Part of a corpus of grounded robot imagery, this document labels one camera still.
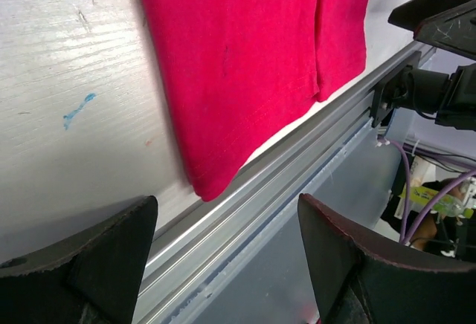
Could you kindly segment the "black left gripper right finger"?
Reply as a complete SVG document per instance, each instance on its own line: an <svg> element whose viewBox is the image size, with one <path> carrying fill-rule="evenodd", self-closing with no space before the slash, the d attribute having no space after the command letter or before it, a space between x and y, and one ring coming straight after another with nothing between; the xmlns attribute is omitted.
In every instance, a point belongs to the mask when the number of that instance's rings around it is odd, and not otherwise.
<svg viewBox="0 0 476 324"><path fill-rule="evenodd" d="M310 194L297 208L322 323L475 322L475 264L406 247Z"/></svg>

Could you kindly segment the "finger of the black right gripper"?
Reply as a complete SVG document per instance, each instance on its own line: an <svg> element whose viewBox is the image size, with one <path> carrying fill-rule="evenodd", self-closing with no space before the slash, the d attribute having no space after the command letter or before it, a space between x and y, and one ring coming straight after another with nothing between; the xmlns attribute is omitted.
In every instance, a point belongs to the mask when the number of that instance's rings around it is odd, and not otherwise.
<svg viewBox="0 0 476 324"><path fill-rule="evenodd" d="M394 8L388 22L417 42L475 59L475 0L410 0Z"/></svg>

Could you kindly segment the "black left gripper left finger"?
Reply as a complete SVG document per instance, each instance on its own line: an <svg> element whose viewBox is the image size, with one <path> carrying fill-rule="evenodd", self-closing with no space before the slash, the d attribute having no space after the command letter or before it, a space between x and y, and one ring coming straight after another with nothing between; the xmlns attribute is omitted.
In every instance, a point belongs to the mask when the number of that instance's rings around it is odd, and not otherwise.
<svg viewBox="0 0 476 324"><path fill-rule="evenodd" d="M1 264L2 323L130 323L158 201L125 210L66 239Z"/></svg>

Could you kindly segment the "pink red t shirt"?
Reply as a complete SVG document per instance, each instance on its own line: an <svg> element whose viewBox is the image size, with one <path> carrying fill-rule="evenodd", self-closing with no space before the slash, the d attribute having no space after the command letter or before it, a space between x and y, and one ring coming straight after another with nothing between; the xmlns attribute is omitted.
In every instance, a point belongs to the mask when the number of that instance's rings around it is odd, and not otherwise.
<svg viewBox="0 0 476 324"><path fill-rule="evenodd" d="M366 66L369 0L141 1L184 170L204 201Z"/></svg>

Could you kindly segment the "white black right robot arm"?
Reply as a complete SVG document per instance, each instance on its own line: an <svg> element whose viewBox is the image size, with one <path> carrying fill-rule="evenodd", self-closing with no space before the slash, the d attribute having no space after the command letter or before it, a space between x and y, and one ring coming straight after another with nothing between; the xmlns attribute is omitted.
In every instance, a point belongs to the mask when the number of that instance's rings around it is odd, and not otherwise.
<svg viewBox="0 0 476 324"><path fill-rule="evenodd" d="M412 32L414 40L475 58L475 0L410 0L396 7L389 23ZM452 74L417 67L419 54L393 69L376 87L371 115L378 125L383 109L406 108L437 125L475 130L475 65Z"/></svg>

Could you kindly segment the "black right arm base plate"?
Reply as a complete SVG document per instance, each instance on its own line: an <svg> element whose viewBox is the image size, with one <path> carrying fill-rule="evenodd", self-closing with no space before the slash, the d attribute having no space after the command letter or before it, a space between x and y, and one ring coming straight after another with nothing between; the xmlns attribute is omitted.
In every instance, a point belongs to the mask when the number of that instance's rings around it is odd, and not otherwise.
<svg viewBox="0 0 476 324"><path fill-rule="evenodd" d="M397 63L376 83L370 108L373 128L378 128L379 124L393 111L394 100L405 95L405 86L401 81L403 74L413 68L418 68L421 56L421 51L414 51Z"/></svg>

